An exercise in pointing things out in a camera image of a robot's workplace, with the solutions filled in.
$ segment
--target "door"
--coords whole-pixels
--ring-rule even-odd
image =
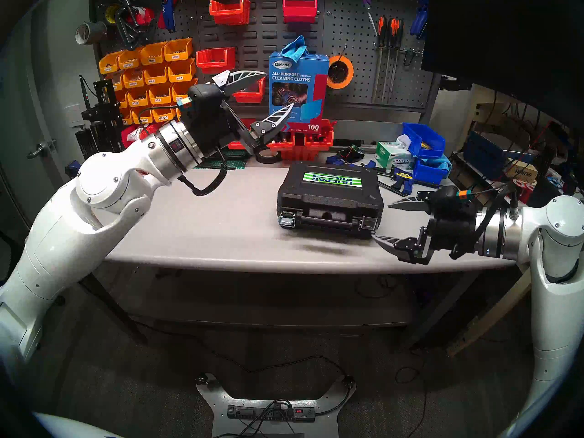
[[[67,180],[34,83],[31,15],[15,25],[0,50],[0,173],[27,225]]]

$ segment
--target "orange tape roll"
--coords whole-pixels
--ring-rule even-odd
[[[343,89],[353,79],[353,63],[345,55],[335,55],[329,59],[326,85],[333,89]]]

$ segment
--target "gray table top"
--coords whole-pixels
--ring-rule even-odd
[[[273,273],[430,273],[514,264],[476,254],[453,261],[448,251],[442,250],[434,254],[427,266],[413,265],[398,261],[373,240],[283,229],[277,221],[276,200],[288,164],[269,165],[272,169],[266,169],[257,167],[253,161],[245,169],[229,171],[221,186],[208,196],[196,197],[178,181],[169,188],[159,188],[150,211],[106,260]],[[214,169],[193,169],[186,177],[198,188],[204,188],[217,173]],[[413,194],[424,189],[415,185]],[[381,195],[386,205],[400,199],[385,189],[381,189]],[[419,227],[428,223],[428,217],[421,212],[386,208],[377,233],[417,237]]]

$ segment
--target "black carrying case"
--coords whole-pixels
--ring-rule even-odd
[[[383,213],[377,174],[366,168],[308,161],[290,165],[278,190],[284,228],[317,228],[370,237]]]

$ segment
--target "screwdriver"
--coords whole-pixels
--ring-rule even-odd
[[[390,23],[390,28],[387,28],[388,34],[389,34],[389,49],[390,49],[390,54],[388,55],[388,57],[391,57],[391,51],[395,50],[395,59],[394,59],[394,65],[391,69],[391,82],[390,82],[390,93],[389,93],[389,99],[391,99],[391,92],[393,91],[394,88],[394,79],[395,79],[395,68],[397,66],[398,63],[398,54],[399,54],[399,49],[401,48],[401,41],[402,41],[402,37],[404,36],[404,20],[403,19],[397,19],[397,18],[393,18],[391,19],[391,23]],[[386,67],[386,77],[383,81],[383,94],[381,97],[381,101],[383,102],[385,100],[385,96],[386,96],[386,81],[387,81],[387,73],[390,67],[390,62],[389,60],[387,61],[387,67]]]
[[[377,95],[377,84],[379,83],[379,74],[381,71],[381,58],[383,58],[383,50],[386,48],[386,31],[387,19],[385,15],[379,17],[377,22],[377,68],[375,69],[375,83],[373,83],[373,94],[371,95],[371,103],[375,102]]]

